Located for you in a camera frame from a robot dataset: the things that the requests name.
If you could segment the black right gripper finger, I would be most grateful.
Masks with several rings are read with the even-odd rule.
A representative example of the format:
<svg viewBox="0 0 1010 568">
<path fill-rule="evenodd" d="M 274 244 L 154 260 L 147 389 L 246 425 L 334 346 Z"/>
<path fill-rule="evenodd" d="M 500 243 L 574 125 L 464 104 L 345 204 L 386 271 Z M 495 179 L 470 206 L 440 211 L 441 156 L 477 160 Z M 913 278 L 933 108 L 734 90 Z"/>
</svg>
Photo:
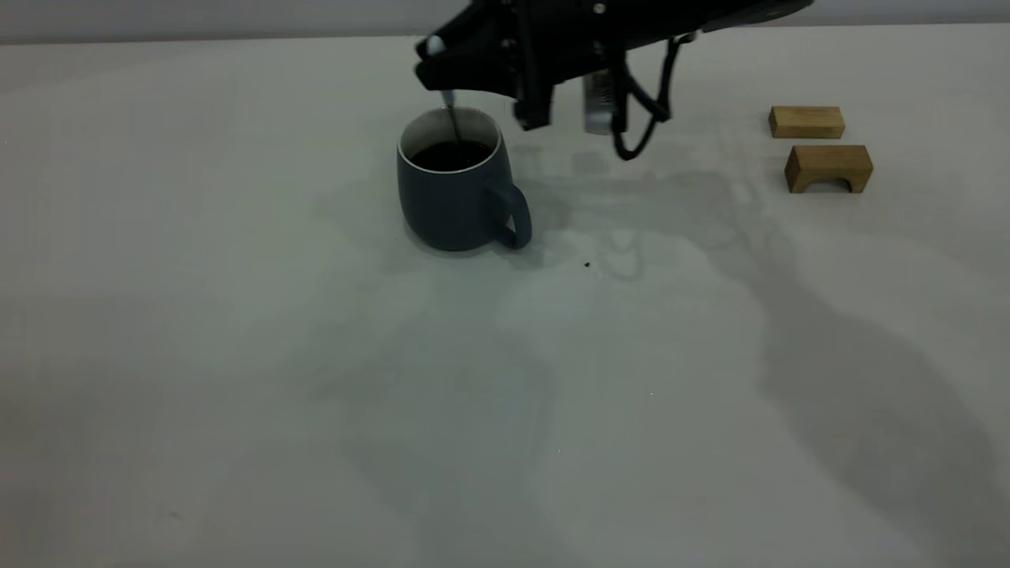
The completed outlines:
<svg viewBox="0 0 1010 568">
<path fill-rule="evenodd" d="M 430 35 L 430 55 L 469 44 L 511 48 L 517 36 L 518 1 L 469 1 L 469 4 Z"/>
<path fill-rule="evenodd" d="M 515 48 L 456 46 L 429 53 L 426 46 L 415 48 L 420 61 L 415 75 L 425 89 L 433 92 L 473 91 L 518 97 Z"/>
</svg>

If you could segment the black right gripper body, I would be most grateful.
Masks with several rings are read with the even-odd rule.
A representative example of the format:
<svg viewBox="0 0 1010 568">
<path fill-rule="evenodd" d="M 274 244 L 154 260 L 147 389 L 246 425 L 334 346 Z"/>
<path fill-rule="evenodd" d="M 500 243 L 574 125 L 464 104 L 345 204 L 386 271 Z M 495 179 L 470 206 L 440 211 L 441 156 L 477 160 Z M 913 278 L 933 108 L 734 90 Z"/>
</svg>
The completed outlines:
<svg viewBox="0 0 1010 568">
<path fill-rule="evenodd" d="M 685 35 L 735 11 L 732 1 L 516 1 L 515 97 L 603 67 L 601 51 Z"/>
</svg>

